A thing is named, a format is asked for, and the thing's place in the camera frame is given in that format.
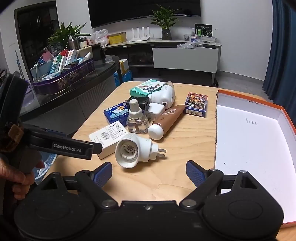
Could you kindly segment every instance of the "tv stand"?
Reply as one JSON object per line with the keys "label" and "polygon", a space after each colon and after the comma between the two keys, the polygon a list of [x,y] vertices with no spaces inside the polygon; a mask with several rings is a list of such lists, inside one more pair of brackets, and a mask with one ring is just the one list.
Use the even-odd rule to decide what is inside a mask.
{"label": "tv stand", "polygon": [[103,47],[108,55],[128,59],[130,67],[154,67],[159,69],[185,69],[211,73],[212,86],[219,84],[215,74],[220,66],[221,44],[203,43],[197,49],[178,49],[181,39],[123,42]]}

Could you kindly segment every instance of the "black vase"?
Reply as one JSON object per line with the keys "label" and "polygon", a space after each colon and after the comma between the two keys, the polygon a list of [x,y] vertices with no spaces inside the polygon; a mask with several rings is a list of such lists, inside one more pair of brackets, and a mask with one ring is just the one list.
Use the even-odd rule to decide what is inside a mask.
{"label": "black vase", "polygon": [[170,29],[162,29],[162,40],[172,40],[172,34],[170,33]]}

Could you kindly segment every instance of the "white plug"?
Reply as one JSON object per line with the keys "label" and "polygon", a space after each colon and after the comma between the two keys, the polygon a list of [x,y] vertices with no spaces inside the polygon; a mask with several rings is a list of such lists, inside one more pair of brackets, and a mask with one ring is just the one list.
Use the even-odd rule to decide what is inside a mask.
{"label": "white plug", "polygon": [[139,137],[135,133],[125,135],[116,146],[115,158],[124,168],[133,168],[139,161],[148,162],[155,160],[157,156],[164,157],[164,149],[158,149],[158,145],[151,139]]}

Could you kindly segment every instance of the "finger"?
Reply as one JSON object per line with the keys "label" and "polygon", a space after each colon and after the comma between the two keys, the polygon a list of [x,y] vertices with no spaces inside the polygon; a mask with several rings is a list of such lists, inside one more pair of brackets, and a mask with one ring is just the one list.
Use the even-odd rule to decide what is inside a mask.
{"label": "finger", "polygon": [[34,173],[26,174],[26,180],[22,183],[22,185],[32,185],[35,182]]}
{"label": "finger", "polygon": [[26,176],[21,171],[7,164],[2,159],[0,161],[0,177],[14,183],[23,183],[26,180]]}
{"label": "finger", "polygon": [[36,165],[37,168],[45,168],[43,161],[39,161]]}
{"label": "finger", "polygon": [[27,194],[29,192],[29,190],[30,190],[30,185],[14,184],[12,186],[12,191],[15,194],[24,195],[24,194]]}
{"label": "finger", "polygon": [[23,200],[26,197],[25,194],[15,194],[15,199],[16,200]]}

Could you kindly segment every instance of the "green box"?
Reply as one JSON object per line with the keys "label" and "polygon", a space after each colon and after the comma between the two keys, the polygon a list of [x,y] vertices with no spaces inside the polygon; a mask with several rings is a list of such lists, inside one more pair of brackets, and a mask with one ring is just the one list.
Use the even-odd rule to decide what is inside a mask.
{"label": "green box", "polygon": [[158,91],[163,86],[164,82],[160,82],[157,80],[147,80],[144,83],[130,89],[131,96],[139,96],[139,97],[147,97],[154,91]]}

